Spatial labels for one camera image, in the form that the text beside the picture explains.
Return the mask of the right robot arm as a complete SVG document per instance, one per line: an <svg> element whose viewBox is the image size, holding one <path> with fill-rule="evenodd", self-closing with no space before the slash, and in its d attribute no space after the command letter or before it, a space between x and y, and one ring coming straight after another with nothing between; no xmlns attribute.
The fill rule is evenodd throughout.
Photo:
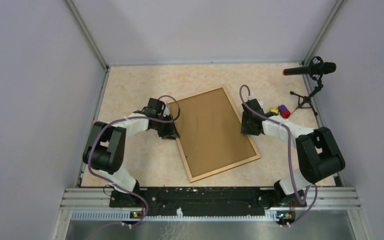
<svg viewBox="0 0 384 240"><path fill-rule="evenodd" d="M241 133L266 135L287 143L289 176L274 184L273 200L287 206L292 200L305 204L302 189L342 171L346 167L339 146L327 127L317 129L298 125L271 112L264 113L260 102L242 103Z"/></svg>

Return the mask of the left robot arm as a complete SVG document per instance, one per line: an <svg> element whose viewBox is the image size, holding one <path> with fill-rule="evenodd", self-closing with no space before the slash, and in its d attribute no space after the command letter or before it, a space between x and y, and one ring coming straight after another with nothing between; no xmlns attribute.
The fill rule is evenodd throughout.
<svg viewBox="0 0 384 240"><path fill-rule="evenodd" d="M175 122L181 116L181 106L173 101L177 108L173 115L170 104L162 99L150 98L142 109L109 123L95 122L83 150L82 161L88 172L121 193L121 200L129 207L140 202L141 194L138 180L123 166L128 138L148 130L156 131L163 140L180 138Z"/></svg>

